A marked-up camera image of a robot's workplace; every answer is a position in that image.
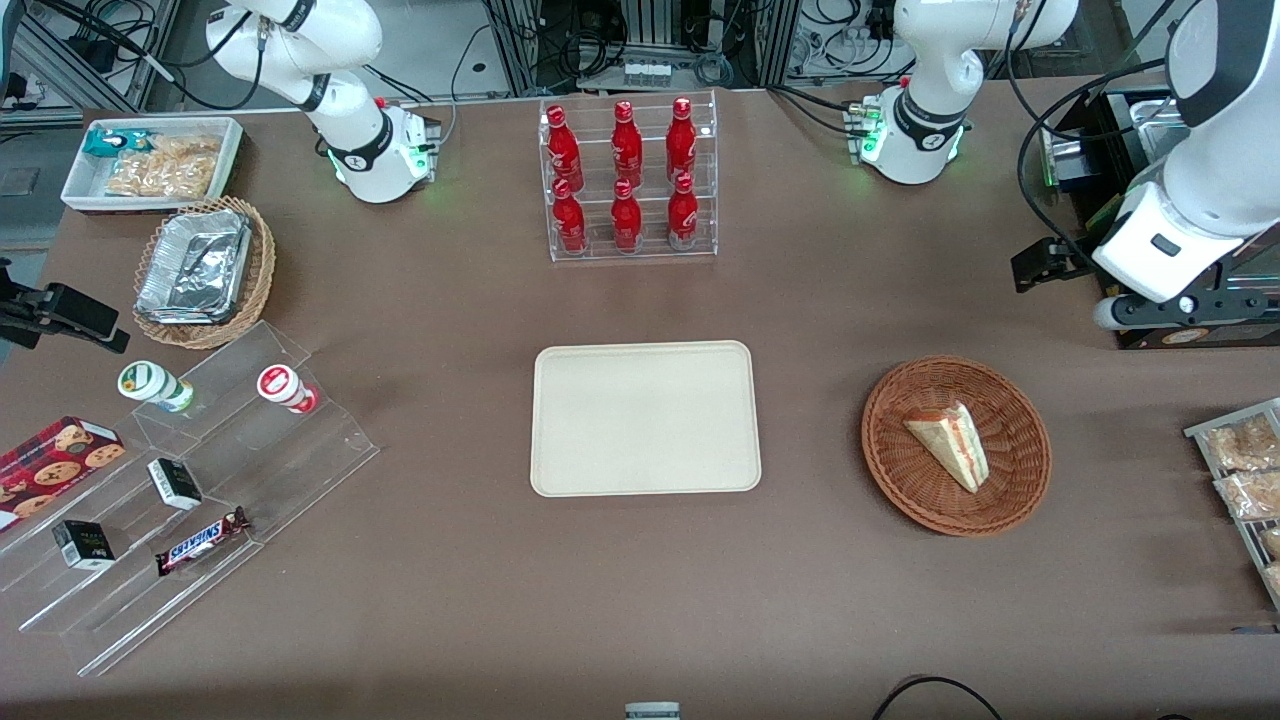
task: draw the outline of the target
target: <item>cookie box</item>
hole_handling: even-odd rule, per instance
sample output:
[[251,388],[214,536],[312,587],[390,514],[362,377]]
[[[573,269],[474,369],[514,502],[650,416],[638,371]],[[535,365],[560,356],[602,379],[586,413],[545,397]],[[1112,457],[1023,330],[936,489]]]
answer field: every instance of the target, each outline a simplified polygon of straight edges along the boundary
[[124,455],[114,432],[63,418],[0,455],[0,533]]

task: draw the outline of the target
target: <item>snickers bar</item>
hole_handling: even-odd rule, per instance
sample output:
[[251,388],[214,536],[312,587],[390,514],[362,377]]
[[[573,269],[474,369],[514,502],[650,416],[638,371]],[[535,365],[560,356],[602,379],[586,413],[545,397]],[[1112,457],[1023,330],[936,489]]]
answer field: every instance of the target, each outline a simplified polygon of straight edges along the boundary
[[250,527],[248,518],[244,516],[243,507],[237,507],[234,512],[223,515],[216,523],[182,541],[169,552],[156,555],[156,566],[160,569],[160,577],[163,578],[169,573],[173,573],[178,565],[182,565],[188,560],[200,557],[215,544],[234,536],[236,533],[239,533],[247,527]]

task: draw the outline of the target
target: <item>coca-cola bottle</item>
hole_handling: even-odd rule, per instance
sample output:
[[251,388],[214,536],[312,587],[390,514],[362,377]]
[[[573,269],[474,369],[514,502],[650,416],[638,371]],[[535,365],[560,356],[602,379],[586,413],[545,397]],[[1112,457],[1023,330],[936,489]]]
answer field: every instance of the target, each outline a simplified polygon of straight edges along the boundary
[[568,181],[556,178],[552,182],[552,193],[556,196],[556,201],[552,202],[552,218],[556,219],[556,233],[561,236],[561,247],[568,255],[586,252],[586,220]]
[[613,168],[635,190],[644,183],[644,141],[626,100],[613,106]]
[[694,172],[694,141],[698,140],[698,131],[694,129],[694,104],[687,97],[677,97],[671,104],[671,127],[667,128],[667,179],[676,182],[676,174],[681,170]]
[[689,170],[676,173],[676,192],[667,202],[667,242],[672,250],[694,249],[694,232],[698,229],[698,199],[694,197],[694,176]]
[[618,252],[635,255],[644,243],[640,223],[640,204],[631,197],[631,182],[618,178],[613,183],[613,243]]
[[556,177],[568,181],[571,192],[582,190],[582,155],[577,151],[577,138],[564,124],[564,108],[552,105],[547,109],[547,123],[552,126],[547,138],[547,151],[552,156],[552,170]]

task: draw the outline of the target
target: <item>wicker basket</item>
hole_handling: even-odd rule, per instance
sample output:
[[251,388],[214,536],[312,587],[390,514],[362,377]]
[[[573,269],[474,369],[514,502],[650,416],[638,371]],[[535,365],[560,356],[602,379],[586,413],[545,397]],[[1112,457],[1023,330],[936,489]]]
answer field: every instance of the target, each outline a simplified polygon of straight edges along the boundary
[[[236,197],[219,197],[198,202],[179,210],[180,214],[193,215],[201,213],[214,213],[218,210],[236,210],[248,217],[253,222],[253,237],[250,240],[250,256],[244,268],[244,279],[241,283],[239,307],[232,319],[221,325],[161,325],[150,320],[143,320],[137,310],[133,311],[133,320],[142,328],[142,333],[156,342],[165,345],[178,345],[189,350],[210,350],[244,334],[262,314],[266,306],[266,296],[271,291],[271,273],[275,272],[275,240],[271,237],[271,228],[262,222],[262,215],[252,205]],[[160,238],[160,228],[151,233],[151,242],[142,251],[142,261],[138,272],[133,275],[133,290],[142,291],[142,281],[151,266],[151,254],[155,252],[156,241]]]
[[[991,477],[972,493],[906,429],[916,410],[964,402],[973,414]],[[884,495],[916,523],[950,536],[1002,533],[1044,498],[1051,466],[1039,414],[1000,373],[947,355],[899,365],[863,410],[863,455]]]

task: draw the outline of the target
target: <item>table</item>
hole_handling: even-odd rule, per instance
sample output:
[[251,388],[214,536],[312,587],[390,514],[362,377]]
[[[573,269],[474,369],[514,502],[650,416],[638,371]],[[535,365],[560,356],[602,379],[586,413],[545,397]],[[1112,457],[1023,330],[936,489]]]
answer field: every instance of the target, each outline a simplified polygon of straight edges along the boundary
[[[1027,87],[1044,106],[1071,85]],[[916,673],[1007,717],[1274,716],[1280,641],[1226,634],[1271,621],[1266,596],[1180,429],[1275,396],[1277,356],[1120,352],[1088,281],[1015,295],[1009,258],[1043,231],[1015,191],[1027,119],[1002,86],[924,187],[851,168],[764,92],[718,97],[721,255],[644,268],[552,266],[535,102],[465,106],[439,182],[385,206],[334,182],[302,115],[243,115],[230,192],[279,245],[265,318],[384,451],[104,678],[5,624],[5,717],[607,719],[639,700],[691,720],[868,717]],[[128,307],[155,224],[69,211],[45,279]],[[754,356],[759,487],[534,493],[540,350],[717,338]],[[1044,418],[1052,483],[1007,534],[927,532],[861,461],[872,384],[932,352],[997,368]],[[15,351],[0,446],[127,414],[127,360],[204,356],[141,336],[125,357],[60,337]],[[951,688],[901,705],[891,717],[982,716]]]

